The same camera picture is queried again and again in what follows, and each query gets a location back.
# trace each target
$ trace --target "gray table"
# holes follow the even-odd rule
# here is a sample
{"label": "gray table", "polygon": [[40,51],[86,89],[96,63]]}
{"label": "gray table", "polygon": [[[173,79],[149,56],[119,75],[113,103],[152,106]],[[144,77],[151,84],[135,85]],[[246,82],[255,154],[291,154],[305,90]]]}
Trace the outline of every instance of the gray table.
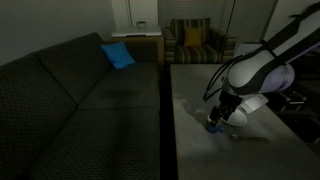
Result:
{"label": "gray table", "polygon": [[[218,95],[207,103],[204,90],[219,65],[171,65],[179,179],[320,179],[320,159],[267,106],[247,114],[241,127],[224,133],[205,129]],[[221,82],[213,87],[221,87]],[[264,136],[270,142],[233,141],[228,134]]]}

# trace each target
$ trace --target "armchair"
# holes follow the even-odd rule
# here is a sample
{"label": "armchair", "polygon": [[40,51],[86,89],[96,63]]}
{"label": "armchair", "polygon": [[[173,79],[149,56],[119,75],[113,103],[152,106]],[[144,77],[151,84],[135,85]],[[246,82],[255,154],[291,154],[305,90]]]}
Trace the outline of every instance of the armchair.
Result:
{"label": "armchair", "polygon": [[[201,29],[200,45],[186,45],[186,27]],[[233,57],[236,38],[210,28],[210,18],[172,19],[170,27],[163,29],[165,65],[168,64],[219,64]]]}

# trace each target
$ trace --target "wall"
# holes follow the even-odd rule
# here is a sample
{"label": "wall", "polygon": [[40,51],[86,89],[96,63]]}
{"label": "wall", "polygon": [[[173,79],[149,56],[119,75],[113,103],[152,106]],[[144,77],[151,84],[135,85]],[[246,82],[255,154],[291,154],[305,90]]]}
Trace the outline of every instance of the wall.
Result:
{"label": "wall", "polygon": [[0,65],[90,32],[109,39],[111,0],[1,0]]}
{"label": "wall", "polygon": [[316,2],[319,2],[319,0],[278,0],[266,30],[264,40],[269,40],[277,32],[292,22],[293,19],[288,18],[290,15],[300,14],[305,8]]}
{"label": "wall", "polygon": [[136,26],[137,21],[146,21],[148,26],[158,26],[157,0],[112,0],[117,29],[131,26],[129,3],[133,26]]}
{"label": "wall", "polygon": [[238,45],[260,42],[276,0],[237,0],[228,33],[237,37]]}
{"label": "wall", "polygon": [[130,14],[128,10],[127,0],[111,0],[114,12],[114,19],[116,28],[123,28],[130,26]]}

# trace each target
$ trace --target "black cable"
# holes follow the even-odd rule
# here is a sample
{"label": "black cable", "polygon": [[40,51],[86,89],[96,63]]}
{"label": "black cable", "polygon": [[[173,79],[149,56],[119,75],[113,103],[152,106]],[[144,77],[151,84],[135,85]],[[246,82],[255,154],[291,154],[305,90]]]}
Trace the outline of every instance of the black cable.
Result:
{"label": "black cable", "polygon": [[237,57],[232,58],[231,60],[227,61],[226,63],[224,63],[222,66],[219,67],[219,69],[214,73],[214,75],[211,77],[208,85],[207,85],[207,89],[204,92],[203,95],[203,100],[207,101],[208,99],[210,99],[213,95],[215,95],[217,92],[219,92],[221,90],[221,88],[216,89],[215,91],[213,91],[212,93],[209,94],[210,89],[212,88],[212,86],[215,84],[215,82],[217,81],[217,79],[221,76],[221,74],[234,62],[236,62],[237,60],[239,60],[243,55],[239,55]]}

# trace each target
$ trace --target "couch cushion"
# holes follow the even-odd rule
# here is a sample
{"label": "couch cushion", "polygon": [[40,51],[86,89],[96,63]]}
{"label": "couch cushion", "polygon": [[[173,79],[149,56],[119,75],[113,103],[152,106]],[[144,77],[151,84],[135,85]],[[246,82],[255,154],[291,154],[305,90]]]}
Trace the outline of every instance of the couch cushion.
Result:
{"label": "couch cushion", "polygon": [[19,178],[75,108],[35,59],[0,67],[0,179]]}
{"label": "couch cushion", "polygon": [[159,107],[156,63],[110,69],[80,104],[80,109]]}
{"label": "couch cushion", "polygon": [[159,179],[158,109],[77,111],[28,178]]}
{"label": "couch cushion", "polygon": [[37,53],[37,57],[77,104],[109,68],[100,44],[92,33]]}
{"label": "couch cushion", "polygon": [[176,46],[175,64],[215,64],[221,63],[221,54],[211,46]]}
{"label": "couch cushion", "polygon": [[208,43],[210,33],[210,18],[202,19],[172,19],[170,21],[170,30],[178,44],[184,43],[184,27],[201,27],[202,43]]}

